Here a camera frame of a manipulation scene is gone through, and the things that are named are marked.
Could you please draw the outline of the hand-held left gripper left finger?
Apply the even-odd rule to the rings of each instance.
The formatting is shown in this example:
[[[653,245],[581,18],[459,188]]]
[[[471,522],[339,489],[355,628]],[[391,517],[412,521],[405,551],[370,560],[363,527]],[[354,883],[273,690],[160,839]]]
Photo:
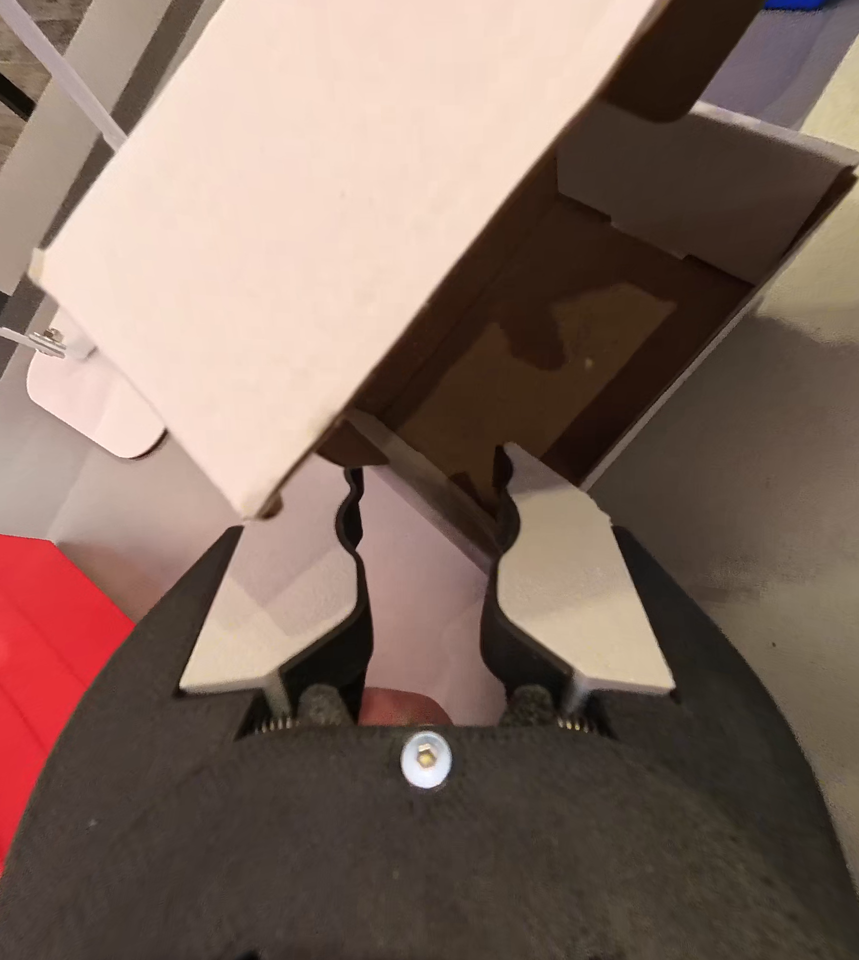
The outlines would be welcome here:
[[[179,690],[256,691],[269,716],[296,716],[315,685],[358,716],[374,649],[364,562],[364,470],[305,462],[281,510],[241,530]]]

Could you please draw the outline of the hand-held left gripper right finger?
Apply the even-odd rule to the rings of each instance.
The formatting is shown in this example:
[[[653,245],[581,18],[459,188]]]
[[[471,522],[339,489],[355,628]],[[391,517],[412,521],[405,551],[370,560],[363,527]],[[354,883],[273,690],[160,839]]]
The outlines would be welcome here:
[[[494,482],[480,653],[506,701],[539,688],[557,716],[582,716],[597,693],[673,693],[609,515],[515,442],[495,450]]]

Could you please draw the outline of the cardboard box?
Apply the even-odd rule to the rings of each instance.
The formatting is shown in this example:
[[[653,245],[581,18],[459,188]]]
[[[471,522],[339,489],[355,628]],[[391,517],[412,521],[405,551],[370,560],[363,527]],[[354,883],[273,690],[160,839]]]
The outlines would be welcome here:
[[[553,191],[755,291],[859,151],[700,102],[730,2],[223,2],[27,273],[242,520]]]

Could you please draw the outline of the red plastic bin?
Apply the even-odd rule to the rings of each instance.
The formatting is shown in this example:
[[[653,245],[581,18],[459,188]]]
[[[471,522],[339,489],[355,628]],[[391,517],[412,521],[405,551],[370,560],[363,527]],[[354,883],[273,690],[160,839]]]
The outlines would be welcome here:
[[[133,627],[54,543],[0,534],[0,877],[53,746]]]

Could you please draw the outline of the white table leg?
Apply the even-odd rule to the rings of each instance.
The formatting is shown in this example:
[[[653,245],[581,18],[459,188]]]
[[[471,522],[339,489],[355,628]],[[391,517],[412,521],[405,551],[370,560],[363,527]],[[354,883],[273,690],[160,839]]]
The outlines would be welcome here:
[[[111,113],[170,2],[91,2],[63,59]],[[0,291],[12,294],[89,153],[97,126],[51,81],[0,172]]]

